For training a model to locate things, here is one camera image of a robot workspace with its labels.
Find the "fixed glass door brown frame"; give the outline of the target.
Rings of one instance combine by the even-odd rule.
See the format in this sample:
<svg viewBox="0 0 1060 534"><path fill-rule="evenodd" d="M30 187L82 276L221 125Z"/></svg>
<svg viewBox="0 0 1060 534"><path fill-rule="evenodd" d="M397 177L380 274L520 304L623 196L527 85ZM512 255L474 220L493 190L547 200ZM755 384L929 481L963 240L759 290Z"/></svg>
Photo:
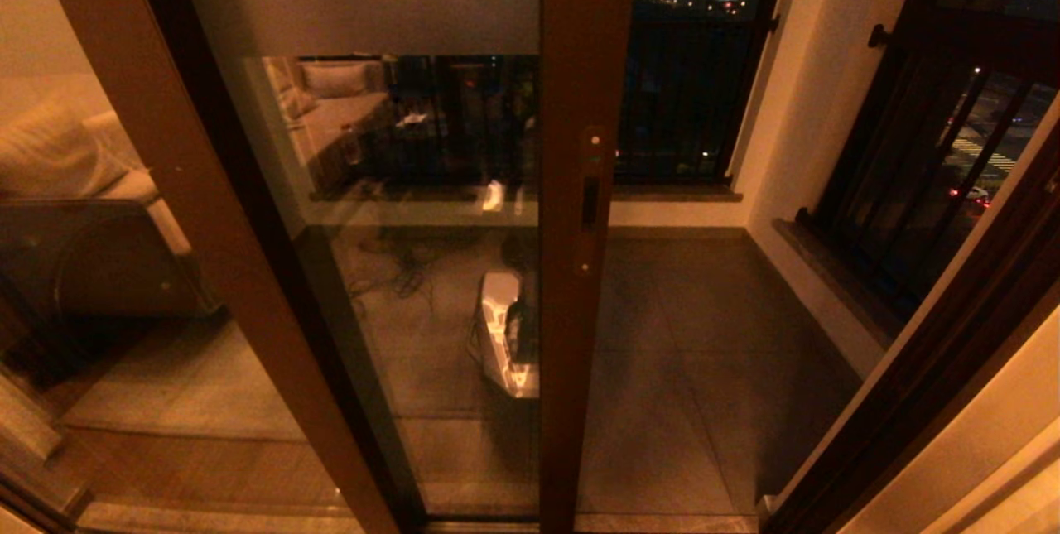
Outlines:
<svg viewBox="0 0 1060 534"><path fill-rule="evenodd" d="M186 3L188 0L177 0ZM195 18L0 0L0 201L132 200L208 316L84 320L68 368L0 358L0 534L400 534L318 312Z"/></svg>

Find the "front-load washing machine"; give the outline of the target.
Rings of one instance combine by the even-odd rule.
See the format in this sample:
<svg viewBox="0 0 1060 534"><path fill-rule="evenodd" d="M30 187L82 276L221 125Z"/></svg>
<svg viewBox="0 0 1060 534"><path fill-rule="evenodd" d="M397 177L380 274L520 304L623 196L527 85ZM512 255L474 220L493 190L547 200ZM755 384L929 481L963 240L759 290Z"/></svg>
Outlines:
<svg viewBox="0 0 1060 534"><path fill-rule="evenodd" d="M220 308L194 253L132 200L0 201L0 358L68 368L84 320L198 318Z"/></svg>

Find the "black metal balcony railing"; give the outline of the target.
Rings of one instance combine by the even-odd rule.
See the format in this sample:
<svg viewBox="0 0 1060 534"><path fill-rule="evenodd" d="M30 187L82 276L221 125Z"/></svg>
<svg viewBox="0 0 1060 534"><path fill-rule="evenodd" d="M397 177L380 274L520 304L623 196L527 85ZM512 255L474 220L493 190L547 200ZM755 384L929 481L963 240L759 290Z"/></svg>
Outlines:
<svg viewBox="0 0 1060 534"><path fill-rule="evenodd" d="M633 0L614 178L718 185L776 0ZM388 64L393 129L363 138L364 173L408 184L516 185L540 108L534 55L466 50Z"/></svg>
<svg viewBox="0 0 1060 534"><path fill-rule="evenodd" d="M1060 0L905 0L806 224L896 337L995 204L1060 97Z"/></svg>

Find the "dark brown door jamb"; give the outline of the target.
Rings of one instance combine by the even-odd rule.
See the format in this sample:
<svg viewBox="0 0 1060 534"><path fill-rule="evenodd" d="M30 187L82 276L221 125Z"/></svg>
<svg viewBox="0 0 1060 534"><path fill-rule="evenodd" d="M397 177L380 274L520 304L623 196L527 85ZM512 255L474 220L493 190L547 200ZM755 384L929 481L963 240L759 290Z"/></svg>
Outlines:
<svg viewBox="0 0 1060 534"><path fill-rule="evenodd" d="M760 534L838 534L1014 357L1060 303L1060 108L1014 183L791 478Z"/></svg>

